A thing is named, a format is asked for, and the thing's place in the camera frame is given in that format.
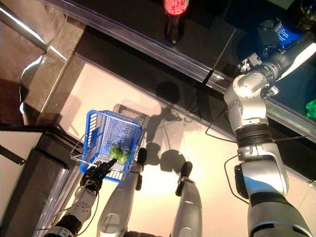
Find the white floor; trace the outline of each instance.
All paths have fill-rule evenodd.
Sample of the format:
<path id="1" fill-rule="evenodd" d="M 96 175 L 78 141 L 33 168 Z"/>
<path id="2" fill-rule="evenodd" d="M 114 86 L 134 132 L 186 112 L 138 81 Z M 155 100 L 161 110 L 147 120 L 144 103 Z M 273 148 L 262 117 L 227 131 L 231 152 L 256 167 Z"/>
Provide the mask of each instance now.
<path id="1" fill-rule="evenodd" d="M 86 64 L 61 112 L 61 125 L 69 134 L 80 138 L 89 110 L 112 110 L 115 104 L 123 104 L 149 116 L 159 115 L 164 107 L 122 79 Z M 186 126 L 183 120 L 165 122 L 159 125 L 153 142 L 160 146 L 159 157 L 163 152 L 175 149 L 193 163 L 190 177 L 196 181 L 202 200 L 203 236 L 245 237 L 247 204 L 231 194 L 223 167 L 228 158 L 236 155 L 237 146 L 209 137 L 205 130 L 205 126 L 195 121 Z M 237 163 L 234 159 L 227 165 L 235 192 L 234 166 Z M 287 199 L 301 211 L 316 234 L 316 191 L 299 177 L 289 172 L 288 175 L 290 191 Z M 169 236 L 179 203 L 179 197 L 174 194 L 177 179 L 175 173 L 162 171 L 159 164 L 145 166 L 142 190 L 135 193 L 129 230 Z M 96 216 L 82 237 L 96 236 L 99 216 L 115 186 L 114 182 L 103 182 Z"/>

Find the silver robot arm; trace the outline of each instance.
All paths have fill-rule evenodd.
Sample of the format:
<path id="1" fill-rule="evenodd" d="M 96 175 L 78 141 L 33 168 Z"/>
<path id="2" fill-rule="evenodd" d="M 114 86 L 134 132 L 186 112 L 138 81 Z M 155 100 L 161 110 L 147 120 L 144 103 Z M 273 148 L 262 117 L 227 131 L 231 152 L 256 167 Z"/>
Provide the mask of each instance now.
<path id="1" fill-rule="evenodd" d="M 97 164 L 83 175 L 80 186 L 75 193 L 75 200 L 66 214 L 54 225 L 44 237 L 76 237 L 82 225 L 91 216 L 91 209 L 102 186 L 103 178 L 110 172 L 116 159 Z"/>
<path id="2" fill-rule="evenodd" d="M 312 237 L 302 215 L 284 197 L 289 182 L 262 97 L 313 40 L 306 35 L 288 51 L 274 54 L 254 71 L 237 77 L 224 95 L 241 161 L 235 167 L 236 187 L 250 201 L 250 237 Z"/>

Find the black surface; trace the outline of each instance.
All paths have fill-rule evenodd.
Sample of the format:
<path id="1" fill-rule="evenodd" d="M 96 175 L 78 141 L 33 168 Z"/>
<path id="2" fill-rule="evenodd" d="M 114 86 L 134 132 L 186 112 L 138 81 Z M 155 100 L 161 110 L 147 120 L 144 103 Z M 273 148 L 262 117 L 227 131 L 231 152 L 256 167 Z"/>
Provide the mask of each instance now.
<path id="1" fill-rule="evenodd" d="M 223 9 L 221 4 L 216 7 L 216 10 L 212 6 L 204 8 L 203 3 L 190 5 L 184 37 L 177 44 L 173 44 L 164 36 L 165 11 L 161 1 L 46 1 L 57 4 L 61 8 L 71 9 L 72 6 L 76 6 L 81 11 L 89 12 L 91 14 L 89 21 L 97 22 L 97 17 L 114 20 L 210 68 L 216 63 L 234 30 L 233 26 L 225 23 L 218 15 L 218 12 Z M 207 8 L 215 11 L 207 12 L 205 11 Z"/>
<path id="2" fill-rule="evenodd" d="M 32 149 L 4 215 L 1 236 L 32 236 L 61 166 Z"/>
<path id="3" fill-rule="evenodd" d="M 250 196 L 250 203 L 252 207 L 263 202 L 278 202 L 292 206 L 285 197 L 279 193 L 262 192 L 255 193 Z"/>
<path id="4" fill-rule="evenodd" d="M 63 227 L 69 230 L 73 236 L 77 236 L 79 230 L 82 227 L 82 223 L 73 215 L 65 215 L 61 220 L 56 224 L 56 226 Z"/>
<path id="5" fill-rule="evenodd" d="M 97 67 L 120 76 L 122 80 L 143 92 L 159 100 L 176 104 L 189 113 L 233 134 L 224 116 L 225 113 L 217 118 L 226 106 L 222 94 L 195 82 L 192 78 L 138 50 L 88 27 L 76 48 L 76 54 Z M 166 82 L 176 85 L 174 93 L 170 93 L 169 87 L 169 89 L 157 90 Z M 272 137 L 275 139 L 298 136 L 297 133 L 274 120 L 270 119 L 269 123 Z M 316 179 L 315 143 L 305 138 L 277 144 L 285 165 L 309 179 Z"/>
<path id="6" fill-rule="evenodd" d="M 60 169 L 66 166 L 72 170 L 76 164 L 69 154 L 78 141 L 54 127 L 2 124 L 0 130 L 43 132 L 29 154 L 0 231 L 3 237 L 32 236 Z M 75 154 L 80 152 L 82 143 Z"/>
<path id="7" fill-rule="evenodd" d="M 25 163 L 25 160 L 22 157 L 18 156 L 16 153 L 8 150 L 7 148 L 1 145 L 0 145 L 0 154 L 16 164 L 23 165 Z"/>

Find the blue can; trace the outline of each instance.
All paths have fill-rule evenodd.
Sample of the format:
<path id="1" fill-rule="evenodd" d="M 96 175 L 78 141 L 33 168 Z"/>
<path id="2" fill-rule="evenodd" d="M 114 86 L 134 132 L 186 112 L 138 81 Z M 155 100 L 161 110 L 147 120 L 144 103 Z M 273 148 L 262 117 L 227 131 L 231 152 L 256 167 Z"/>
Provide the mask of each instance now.
<path id="1" fill-rule="evenodd" d="M 296 33 L 291 32 L 284 24 L 282 24 L 282 21 L 280 21 L 275 26 L 275 31 L 280 39 L 281 46 L 287 46 L 291 42 L 303 36 L 303 34 L 296 34 Z"/>

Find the black cable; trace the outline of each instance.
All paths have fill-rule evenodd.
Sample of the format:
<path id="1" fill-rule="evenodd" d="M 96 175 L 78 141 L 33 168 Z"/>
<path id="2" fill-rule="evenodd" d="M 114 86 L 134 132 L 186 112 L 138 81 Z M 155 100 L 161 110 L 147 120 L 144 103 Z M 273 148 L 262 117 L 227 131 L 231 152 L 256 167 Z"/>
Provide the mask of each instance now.
<path id="1" fill-rule="evenodd" d="M 47 231 L 50 230 L 50 228 L 46 228 L 46 229 L 35 229 L 35 231 Z"/>
<path id="2" fill-rule="evenodd" d="M 164 131 L 165 131 L 165 133 L 166 133 L 166 137 L 167 137 L 167 140 L 168 140 L 169 150 L 171 150 L 170 140 L 169 140 L 169 136 L 168 136 L 167 129 L 166 129 L 166 127 L 164 126 L 164 121 L 163 121 L 163 129 L 164 129 Z"/>
<path id="3" fill-rule="evenodd" d="M 226 170 L 226 164 L 227 164 L 227 162 L 229 162 L 230 160 L 236 158 L 237 156 L 238 156 L 238 155 L 233 156 L 232 158 L 229 158 L 227 161 L 225 161 L 225 163 L 224 163 L 224 170 L 225 170 L 227 182 L 228 182 L 228 185 L 229 185 L 229 189 L 231 190 L 232 194 L 233 194 L 235 197 L 237 197 L 239 200 L 242 200 L 244 203 L 249 204 L 247 201 L 245 201 L 244 199 L 242 199 L 242 198 L 238 197 L 236 194 L 234 194 L 233 189 L 232 189 L 232 186 L 231 186 L 231 183 L 230 183 L 230 181 L 229 181 L 228 174 L 227 174 L 227 170 Z"/>
<path id="4" fill-rule="evenodd" d="M 295 140 L 295 139 L 306 138 L 306 137 L 308 137 L 308 136 L 277 138 L 277 139 L 274 139 L 274 142 L 289 141 L 289 140 Z"/>
<path id="5" fill-rule="evenodd" d="M 97 209 L 98 209 L 98 205 L 99 205 L 99 197 L 100 197 L 99 192 L 97 192 L 97 196 L 98 196 L 98 200 L 97 200 L 97 206 L 95 207 L 94 214 L 93 214 L 93 216 L 92 216 L 92 218 L 91 218 L 89 224 L 87 225 L 87 227 L 86 227 L 80 234 L 78 234 L 77 236 L 81 235 L 83 232 L 86 231 L 86 229 L 88 229 L 88 227 L 90 226 L 90 224 L 91 224 L 91 222 L 92 222 L 92 220 L 93 220 L 95 214 L 97 213 Z"/>
<path id="6" fill-rule="evenodd" d="M 214 119 L 214 121 L 208 126 L 207 130 L 205 131 L 205 134 L 210 136 L 210 137 L 213 137 L 213 138 L 225 141 L 225 142 L 237 143 L 236 141 L 228 140 L 228 139 L 224 139 L 224 138 L 220 138 L 220 137 L 216 137 L 216 136 L 213 136 L 213 135 L 207 133 L 207 131 L 211 128 L 213 123 L 225 112 L 226 108 L 227 108 L 227 106 L 224 107 L 224 109 L 219 113 L 219 115 Z"/>

